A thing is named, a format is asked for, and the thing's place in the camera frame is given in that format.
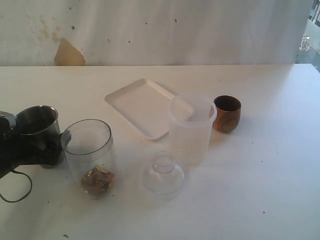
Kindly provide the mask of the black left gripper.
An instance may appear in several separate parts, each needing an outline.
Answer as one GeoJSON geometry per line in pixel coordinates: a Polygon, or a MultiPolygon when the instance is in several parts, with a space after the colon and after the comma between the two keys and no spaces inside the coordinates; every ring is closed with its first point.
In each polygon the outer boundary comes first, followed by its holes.
{"type": "MultiPolygon", "coordinates": [[[[0,112],[0,176],[21,165],[40,165],[40,158],[45,156],[43,150],[37,149],[31,143],[22,139],[16,127],[16,119],[12,113],[0,112]]],[[[68,149],[72,140],[70,130],[60,134],[60,144],[63,150],[68,149]]]]}

